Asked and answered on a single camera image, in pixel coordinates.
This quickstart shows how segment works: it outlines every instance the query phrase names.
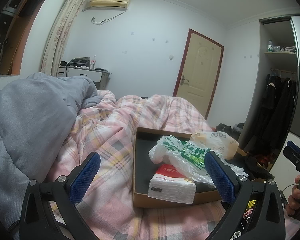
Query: plastic bottle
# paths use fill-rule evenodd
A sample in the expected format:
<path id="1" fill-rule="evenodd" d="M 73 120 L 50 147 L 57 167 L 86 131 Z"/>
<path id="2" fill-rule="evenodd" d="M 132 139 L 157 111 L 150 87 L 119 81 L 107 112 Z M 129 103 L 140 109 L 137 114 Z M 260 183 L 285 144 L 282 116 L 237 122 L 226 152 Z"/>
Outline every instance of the plastic bottle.
<path id="1" fill-rule="evenodd" d="M 96 59 L 97 59 L 97 56 L 94 55 L 93 60 L 91 60 L 91 66 L 90 66 L 91 69 L 94 69 L 94 66 L 96 64 Z"/>
<path id="2" fill-rule="evenodd" d="M 269 42 L 268 42 L 268 52 L 273 52 L 273 46 L 272 46 L 271 40 L 269 40 Z"/>

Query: door handle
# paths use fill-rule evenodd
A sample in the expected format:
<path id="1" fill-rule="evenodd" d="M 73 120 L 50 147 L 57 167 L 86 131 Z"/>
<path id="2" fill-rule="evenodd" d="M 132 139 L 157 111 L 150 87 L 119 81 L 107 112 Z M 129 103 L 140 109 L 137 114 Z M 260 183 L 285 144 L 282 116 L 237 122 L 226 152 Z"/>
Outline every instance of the door handle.
<path id="1" fill-rule="evenodd" d="M 185 79 L 185 76 L 182 76 L 182 78 L 181 78 L 181 82 L 180 82 L 180 86 L 182 86 L 183 85 L 183 82 L 184 81 L 188 81 L 189 82 L 189 80 L 188 79 Z"/>

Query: yellowed air conditioner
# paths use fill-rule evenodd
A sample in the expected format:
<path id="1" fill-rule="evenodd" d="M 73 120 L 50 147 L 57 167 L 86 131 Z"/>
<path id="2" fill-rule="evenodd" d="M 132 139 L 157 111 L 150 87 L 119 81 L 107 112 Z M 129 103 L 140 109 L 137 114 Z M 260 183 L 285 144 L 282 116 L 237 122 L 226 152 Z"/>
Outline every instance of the yellowed air conditioner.
<path id="1" fill-rule="evenodd" d="M 122 8 L 127 9 L 130 0 L 91 0 L 90 6 L 92 8 Z"/>

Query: beige bag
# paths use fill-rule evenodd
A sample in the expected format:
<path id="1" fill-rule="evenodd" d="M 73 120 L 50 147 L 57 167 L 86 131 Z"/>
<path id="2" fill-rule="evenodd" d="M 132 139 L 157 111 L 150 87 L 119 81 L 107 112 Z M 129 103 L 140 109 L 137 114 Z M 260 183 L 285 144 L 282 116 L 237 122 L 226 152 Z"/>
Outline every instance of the beige bag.
<path id="1" fill-rule="evenodd" d="M 225 132 L 198 132 L 191 135 L 190 141 L 203 144 L 214 152 L 221 153 L 226 160 L 231 160 L 237 152 L 239 143 Z"/>

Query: clothes rod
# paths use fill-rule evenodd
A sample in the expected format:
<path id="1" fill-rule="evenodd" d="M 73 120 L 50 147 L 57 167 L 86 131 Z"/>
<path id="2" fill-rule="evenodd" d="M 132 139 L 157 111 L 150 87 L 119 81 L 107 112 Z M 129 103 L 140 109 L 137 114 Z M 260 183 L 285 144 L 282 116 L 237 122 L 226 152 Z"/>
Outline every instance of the clothes rod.
<path id="1" fill-rule="evenodd" d="M 274 68 L 270 68 L 271 71 L 273 72 L 284 72 L 284 73 L 290 73 L 290 74 L 297 74 L 297 72 L 293 72 L 293 71 L 288 71 L 288 70 L 281 70 L 281 69 L 274 69 Z"/>

